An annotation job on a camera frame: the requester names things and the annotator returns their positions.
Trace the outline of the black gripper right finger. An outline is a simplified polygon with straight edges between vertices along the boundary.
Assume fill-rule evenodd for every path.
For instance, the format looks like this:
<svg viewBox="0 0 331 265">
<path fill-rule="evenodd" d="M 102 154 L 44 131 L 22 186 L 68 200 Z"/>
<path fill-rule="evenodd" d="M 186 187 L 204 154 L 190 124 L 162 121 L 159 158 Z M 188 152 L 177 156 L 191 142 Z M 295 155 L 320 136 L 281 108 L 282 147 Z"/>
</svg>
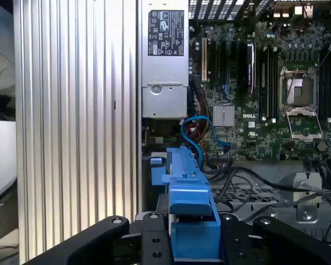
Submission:
<svg viewBox="0 0 331 265">
<path fill-rule="evenodd" d="M 224 264 L 331 264 L 331 246 L 270 217 L 221 215 Z"/>
</svg>

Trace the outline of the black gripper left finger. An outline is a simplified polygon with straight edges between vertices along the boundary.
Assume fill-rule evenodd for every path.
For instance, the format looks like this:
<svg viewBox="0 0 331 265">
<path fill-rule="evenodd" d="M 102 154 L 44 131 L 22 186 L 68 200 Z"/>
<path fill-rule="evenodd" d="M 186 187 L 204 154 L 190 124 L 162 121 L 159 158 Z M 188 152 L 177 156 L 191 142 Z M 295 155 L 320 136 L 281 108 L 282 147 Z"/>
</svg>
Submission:
<svg viewBox="0 0 331 265">
<path fill-rule="evenodd" d="M 109 216 L 29 260 L 28 264 L 172 264 L 163 217 L 146 214 L 130 223 Z"/>
</svg>

